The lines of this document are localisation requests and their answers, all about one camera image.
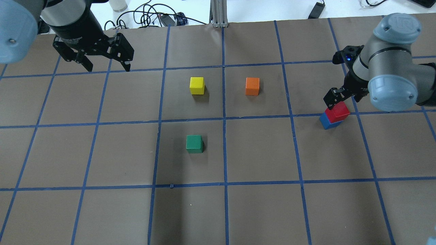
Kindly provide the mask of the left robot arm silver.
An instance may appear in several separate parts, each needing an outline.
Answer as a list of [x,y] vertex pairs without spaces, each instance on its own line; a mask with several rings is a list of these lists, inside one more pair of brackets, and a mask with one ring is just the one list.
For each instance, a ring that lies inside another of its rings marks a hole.
[[43,20],[56,34],[53,48],[66,62],[93,70],[89,56],[103,56],[131,70],[134,48],[126,37],[104,34],[91,6],[100,0],[2,0],[0,2],[0,60],[2,64],[21,61],[38,34]]

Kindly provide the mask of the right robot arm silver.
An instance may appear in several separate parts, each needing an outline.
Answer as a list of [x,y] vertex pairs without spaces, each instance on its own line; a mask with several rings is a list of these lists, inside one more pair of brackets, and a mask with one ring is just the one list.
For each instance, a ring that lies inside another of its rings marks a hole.
[[420,21],[409,14],[383,17],[366,45],[346,46],[332,57],[348,72],[340,88],[331,88],[323,100],[329,110],[354,97],[365,96],[380,111],[404,111],[413,105],[434,107],[435,63],[414,64],[411,45],[422,32]]

